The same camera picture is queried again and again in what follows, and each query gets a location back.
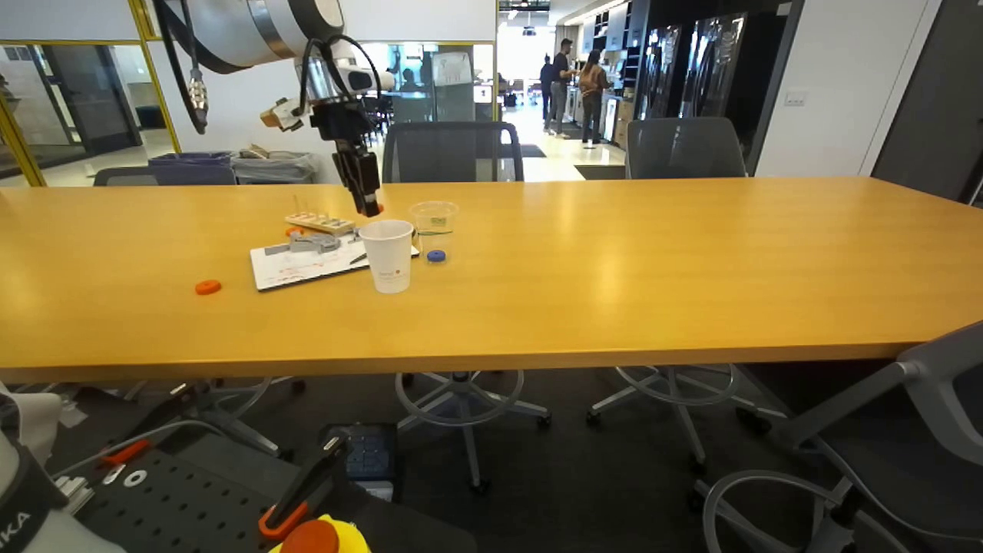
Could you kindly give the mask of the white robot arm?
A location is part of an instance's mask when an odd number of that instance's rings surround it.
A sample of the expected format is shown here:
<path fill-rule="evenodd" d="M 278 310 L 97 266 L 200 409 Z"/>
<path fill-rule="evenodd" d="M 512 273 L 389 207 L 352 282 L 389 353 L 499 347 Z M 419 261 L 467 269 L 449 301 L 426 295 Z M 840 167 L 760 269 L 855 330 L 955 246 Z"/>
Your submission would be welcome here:
<path fill-rule="evenodd" d="M 273 102 L 262 122 L 293 134 L 309 122 L 330 142 L 330 164 L 366 220 L 384 213 L 369 140 L 389 122 L 384 76 L 343 32 L 340 0 L 151 0 L 183 114 L 210 127 L 204 70 L 235 73 L 293 61 L 299 96 Z"/>

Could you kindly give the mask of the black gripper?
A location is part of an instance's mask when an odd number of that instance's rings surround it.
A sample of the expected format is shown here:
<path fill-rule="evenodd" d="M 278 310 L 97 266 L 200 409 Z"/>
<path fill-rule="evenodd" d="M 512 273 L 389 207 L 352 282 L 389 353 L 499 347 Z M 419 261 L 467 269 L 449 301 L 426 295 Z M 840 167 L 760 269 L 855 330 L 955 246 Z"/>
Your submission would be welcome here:
<path fill-rule="evenodd" d="M 389 122 L 388 100 L 351 100 L 351 102 L 317 102 L 309 122 L 321 142 L 330 142 L 330 153 L 340 186 L 351 191 L 359 216 L 377 199 L 377 158 L 366 148 Z"/>

